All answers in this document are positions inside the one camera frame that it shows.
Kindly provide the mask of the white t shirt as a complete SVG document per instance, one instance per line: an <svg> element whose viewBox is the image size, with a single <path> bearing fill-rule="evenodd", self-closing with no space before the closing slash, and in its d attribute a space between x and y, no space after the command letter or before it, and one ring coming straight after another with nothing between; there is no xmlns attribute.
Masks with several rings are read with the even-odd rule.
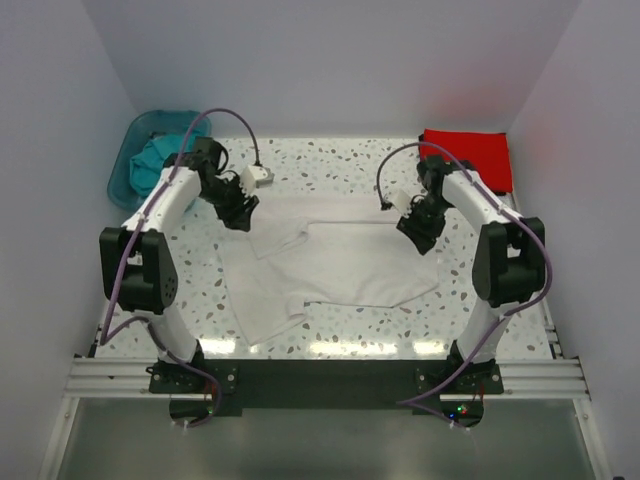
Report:
<svg viewBox="0 0 640 480"><path fill-rule="evenodd" d="M393 308L439 284L438 257L420 255L395 210L358 196L264 197L250 230L225 231L219 255L246 341L305 321L310 303Z"/></svg>

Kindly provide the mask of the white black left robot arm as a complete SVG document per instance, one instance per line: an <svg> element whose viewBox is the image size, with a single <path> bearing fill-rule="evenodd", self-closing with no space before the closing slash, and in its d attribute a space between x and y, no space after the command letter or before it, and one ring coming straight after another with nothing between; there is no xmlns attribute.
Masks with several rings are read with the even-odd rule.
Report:
<svg viewBox="0 0 640 480"><path fill-rule="evenodd" d="M235 172L228 169L228 159L227 149L219 142L196 138L186 151L172 153L164 161L156 186L140 208L121 226L108 227L99 237L108 299L100 345L124 328L112 324L115 311L131 313L132 322L144 324L160 360L176 363L171 378L185 392L196 392L205 385L207 368L193 359L199 342L175 305L179 279L167 236L198 199L213 206L226 228L249 231L259 204L255 191L273 180L259 160Z"/></svg>

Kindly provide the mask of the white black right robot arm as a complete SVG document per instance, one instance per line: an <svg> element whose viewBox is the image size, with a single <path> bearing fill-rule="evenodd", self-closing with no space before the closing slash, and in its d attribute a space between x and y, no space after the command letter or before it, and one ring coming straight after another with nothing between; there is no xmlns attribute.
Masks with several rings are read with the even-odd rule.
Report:
<svg viewBox="0 0 640 480"><path fill-rule="evenodd" d="M466 393L481 380L477 364L495 359L510 317L545 287L545 227L506 206L468 161L456 165L432 155L417 170L424 195L397 190L385 198L400 213L397 229L425 255L444 231L446 212L455 209L477 236L471 272L476 303L451 348L460 359L445 369L448 386Z"/></svg>

